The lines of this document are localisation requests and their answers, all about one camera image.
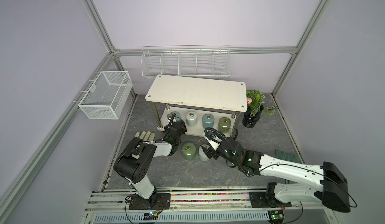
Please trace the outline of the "large white tea canister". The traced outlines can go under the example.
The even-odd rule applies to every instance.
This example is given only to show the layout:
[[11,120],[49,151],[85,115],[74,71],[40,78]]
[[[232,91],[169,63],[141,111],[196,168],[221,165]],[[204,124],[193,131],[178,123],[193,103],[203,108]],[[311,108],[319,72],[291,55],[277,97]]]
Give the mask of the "large white tea canister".
[[209,146],[207,144],[203,144],[199,147],[199,159],[203,162],[209,161],[209,158],[207,155],[204,153],[204,148],[208,148]]

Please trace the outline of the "small blue-grey canister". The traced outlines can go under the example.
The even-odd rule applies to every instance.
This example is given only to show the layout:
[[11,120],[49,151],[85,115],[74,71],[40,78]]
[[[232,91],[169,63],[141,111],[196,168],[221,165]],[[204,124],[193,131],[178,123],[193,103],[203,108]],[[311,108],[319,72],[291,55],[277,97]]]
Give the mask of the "small blue-grey canister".
[[168,122],[180,122],[182,121],[181,117],[180,117],[180,113],[179,112],[176,112],[176,111],[173,111],[171,113],[169,113],[167,115],[167,119],[168,119]]

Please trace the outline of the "large green tea canister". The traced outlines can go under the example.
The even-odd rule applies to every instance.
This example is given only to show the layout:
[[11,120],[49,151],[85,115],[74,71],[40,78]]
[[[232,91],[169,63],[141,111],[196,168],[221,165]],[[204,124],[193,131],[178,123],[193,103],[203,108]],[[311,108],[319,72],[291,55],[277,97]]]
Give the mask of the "large green tea canister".
[[197,148],[193,143],[191,143],[191,142],[185,143],[182,146],[181,150],[182,150],[182,155],[183,155],[185,160],[191,161],[191,160],[195,159]]

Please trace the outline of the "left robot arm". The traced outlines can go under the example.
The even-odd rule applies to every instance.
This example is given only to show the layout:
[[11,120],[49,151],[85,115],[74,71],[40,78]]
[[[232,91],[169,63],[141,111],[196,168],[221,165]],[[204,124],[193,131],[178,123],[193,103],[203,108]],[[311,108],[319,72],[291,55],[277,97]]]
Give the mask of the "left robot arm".
[[136,196],[149,205],[155,201],[156,187],[147,176],[155,157],[172,156],[180,146],[180,138],[187,132],[184,121],[171,121],[165,126],[163,138],[145,141],[138,137],[130,140],[114,163],[113,170],[136,191]]

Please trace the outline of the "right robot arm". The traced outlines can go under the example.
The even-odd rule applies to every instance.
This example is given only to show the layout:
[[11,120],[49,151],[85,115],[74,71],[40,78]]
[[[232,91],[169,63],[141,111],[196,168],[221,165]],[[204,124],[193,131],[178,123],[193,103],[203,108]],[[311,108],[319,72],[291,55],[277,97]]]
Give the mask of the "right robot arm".
[[261,152],[244,149],[240,142],[226,137],[214,128],[204,130],[209,148],[205,155],[211,159],[222,157],[230,168],[237,168],[246,177],[273,176],[289,180],[290,184],[268,184],[265,199],[273,203],[320,202],[325,207],[340,213],[349,213],[357,204],[349,194],[348,180],[331,162],[323,165],[308,165],[271,157]]

